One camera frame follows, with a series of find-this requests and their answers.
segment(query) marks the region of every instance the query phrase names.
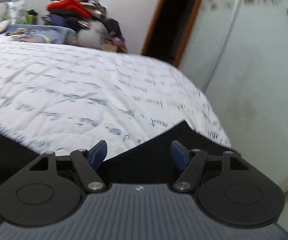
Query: bolt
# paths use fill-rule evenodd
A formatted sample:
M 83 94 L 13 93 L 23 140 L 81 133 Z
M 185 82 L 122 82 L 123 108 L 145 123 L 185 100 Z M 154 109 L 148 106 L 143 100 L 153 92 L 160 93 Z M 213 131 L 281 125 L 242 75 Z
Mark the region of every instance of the bolt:
M 191 184 L 185 181 L 181 181 L 181 182 L 176 183 L 175 188 L 179 190 L 188 190 L 191 188 Z
M 104 187 L 103 183 L 95 181 L 88 184 L 88 188 L 91 190 L 100 190 Z

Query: black circular plate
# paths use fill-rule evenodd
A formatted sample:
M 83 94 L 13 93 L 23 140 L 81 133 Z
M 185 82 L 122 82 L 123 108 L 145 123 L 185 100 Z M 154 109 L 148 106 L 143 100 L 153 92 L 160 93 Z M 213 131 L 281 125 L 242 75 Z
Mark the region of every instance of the black circular plate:
M 0 216 L 22 227 L 40 227 L 69 216 L 78 206 L 81 194 L 68 179 L 50 172 L 28 172 L 0 187 Z
M 216 177 L 201 186 L 198 201 L 204 211 L 235 227 L 275 222 L 284 207 L 281 189 L 265 176 L 249 176 L 247 171 L 234 174 Z

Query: white bedspread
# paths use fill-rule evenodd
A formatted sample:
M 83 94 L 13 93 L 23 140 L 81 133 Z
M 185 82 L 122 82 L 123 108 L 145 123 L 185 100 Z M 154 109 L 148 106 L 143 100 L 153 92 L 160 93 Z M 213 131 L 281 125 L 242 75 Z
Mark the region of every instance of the white bedspread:
M 230 147 L 206 97 L 169 64 L 0 35 L 0 133 L 38 153 L 106 140 L 108 159 L 182 120 Z

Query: wooden door frame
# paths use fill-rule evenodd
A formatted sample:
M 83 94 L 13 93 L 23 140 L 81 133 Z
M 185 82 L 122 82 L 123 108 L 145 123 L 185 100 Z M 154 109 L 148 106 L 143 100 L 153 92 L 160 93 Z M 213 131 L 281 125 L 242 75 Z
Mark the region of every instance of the wooden door frame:
M 153 18 L 151 20 L 150 27 L 149 27 L 148 32 L 146 34 L 145 43 L 144 43 L 142 51 L 141 51 L 141 55 L 143 55 L 143 56 L 147 52 L 147 47 L 148 47 L 149 42 L 151 41 L 153 31 L 154 31 L 155 25 L 157 23 L 158 17 L 160 15 L 163 3 L 164 3 L 164 0 L 159 0 L 157 3 Z M 191 15 L 190 15 L 188 22 L 186 24 L 184 33 L 183 33 L 181 41 L 180 41 L 180 45 L 179 45 L 177 52 L 176 52 L 175 60 L 173 62 L 173 65 L 175 67 L 179 67 L 180 61 L 183 57 L 189 36 L 191 35 L 191 32 L 192 32 L 192 29 L 193 29 L 193 26 L 194 26 L 194 23 L 196 20 L 197 13 L 198 13 L 199 8 L 201 6 L 201 3 L 202 3 L 202 0 L 195 0 L 195 2 L 194 2 Z

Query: logo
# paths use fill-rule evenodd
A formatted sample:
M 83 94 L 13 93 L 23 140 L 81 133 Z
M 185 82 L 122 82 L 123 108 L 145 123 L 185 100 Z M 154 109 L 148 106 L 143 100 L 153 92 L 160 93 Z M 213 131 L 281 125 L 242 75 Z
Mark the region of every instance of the logo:
M 136 187 L 135 188 L 137 191 L 142 191 L 142 190 L 144 190 L 145 188 L 143 187 L 143 186 L 138 186 L 138 187 Z

